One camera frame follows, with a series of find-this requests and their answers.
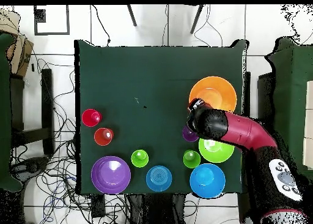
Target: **red cup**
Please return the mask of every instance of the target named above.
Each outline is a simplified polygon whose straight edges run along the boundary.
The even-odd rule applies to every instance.
[[[81,120],[86,126],[94,127],[102,120],[102,115],[95,109],[87,109],[83,112]]]
[[[95,142],[100,146],[108,145],[113,139],[113,131],[107,128],[99,128],[96,130],[94,139]]]

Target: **metal chair leg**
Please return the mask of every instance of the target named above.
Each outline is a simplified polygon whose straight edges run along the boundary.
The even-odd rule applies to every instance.
[[[128,8],[128,11],[130,12],[131,20],[133,21],[133,24],[134,24],[134,26],[136,27],[136,26],[137,26],[137,23],[136,23],[136,20],[135,20],[135,18],[134,18],[134,13],[133,13],[133,10],[131,9],[130,4],[127,4],[127,8]]]
[[[190,34],[192,34],[192,33],[194,32],[194,29],[195,29],[196,26],[197,26],[197,22],[198,22],[198,19],[199,19],[199,17],[200,17],[200,14],[201,14],[201,11],[202,11],[203,6],[204,6],[204,4],[199,4],[196,17],[194,17],[193,27],[192,27],[191,30],[190,30]]]

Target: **purple cup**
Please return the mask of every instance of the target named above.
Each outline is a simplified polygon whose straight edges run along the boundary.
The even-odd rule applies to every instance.
[[[194,142],[196,141],[199,137],[195,132],[190,130],[187,126],[184,126],[183,128],[183,138],[187,140],[188,142]]]
[[[102,157],[91,169],[91,180],[100,192],[115,195],[124,191],[130,183],[130,168],[119,157]]]

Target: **green bowl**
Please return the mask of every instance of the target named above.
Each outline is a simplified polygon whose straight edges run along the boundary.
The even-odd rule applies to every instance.
[[[200,165],[201,157],[198,152],[187,150],[183,154],[183,163],[188,168],[195,168]]]
[[[229,159],[235,147],[214,140],[199,139],[199,151],[204,159],[212,163],[221,163]]]
[[[148,164],[148,161],[149,156],[143,149],[138,149],[131,155],[131,162],[136,167],[144,167],[146,164]]]

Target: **white tile floor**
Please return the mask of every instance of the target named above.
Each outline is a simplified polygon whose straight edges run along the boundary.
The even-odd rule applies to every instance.
[[[0,6],[14,10],[21,16],[20,32],[34,42],[34,51],[38,58],[46,62],[67,65],[50,65],[53,71],[53,95],[68,92],[73,89],[70,81],[70,73],[73,71],[73,41],[82,39],[94,45],[105,46],[107,36],[97,20],[95,9],[92,6],[69,6],[70,35],[34,35],[34,13],[33,6]],[[137,27],[133,26],[127,6],[96,6],[99,17],[110,35],[110,46],[160,46],[167,17],[164,13],[165,5],[141,5],[133,4],[133,12],[136,18]],[[38,9],[46,9],[46,24],[38,26],[39,32],[63,32],[66,30],[65,6],[38,6]],[[215,5],[210,6],[208,22],[219,31],[223,38],[223,46],[229,46],[234,40],[246,39],[250,45],[247,56],[247,71],[251,72],[251,117],[257,118],[257,78],[259,75],[270,72],[271,67],[264,59],[264,56],[273,51],[275,40],[284,35],[294,35],[295,31],[291,24],[295,25],[300,35],[298,42],[304,42],[313,30],[312,16],[306,13],[303,6],[290,8],[292,13],[291,21],[288,22],[284,15],[286,11],[281,10],[281,5]],[[169,9],[169,44],[171,46],[198,46],[204,43],[198,41],[190,34],[190,29],[197,12],[197,7],[173,4]],[[207,6],[202,10],[196,30],[206,21]],[[218,33],[208,24],[197,32],[198,38],[206,41],[213,47],[221,47],[222,40]],[[306,41],[313,43],[313,36]],[[164,34],[164,44],[167,45],[167,29]],[[36,67],[34,55],[31,57],[31,64]],[[41,90],[40,75],[37,71],[28,69],[25,76],[26,87],[24,89],[24,126],[25,129],[41,127]],[[64,108],[67,117],[75,121],[75,94],[67,94],[58,97],[57,102]],[[57,118],[55,131],[59,129]],[[72,133],[62,132],[62,140],[71,139]],[[42,155],[42,142],[38,141],[28,145],[28,151],[22,157],[33,157]],[[24,150],[18,148],[18,154]],[[62,148],[61,156],[66,156],[65,148]],[[75,166],[70,171],[76,172]],[[26,220],[39,224],[43,220],[43,205],[48,194],[51,193],[40,177],[32,179],[26,188],[24,199],[24,211]],[[50,189],[54,190],[57,183],[51,184]],[[238,203],[236,194],[227,194],[214,200],[200,201],[189,194],[188,201],[199,202],[199,209],[196,214],[186,217],[186,224],[239,224]],[[195,211],[194,204],[187,202],[185,215]],[[66,207],[55,209],[52,222],[45,224],[60,224],[68,213]],[[123,223],[124,217],[118,213],[117,222]],[[88,224],[80,211],[71,211],[67,217],[68,224]]]

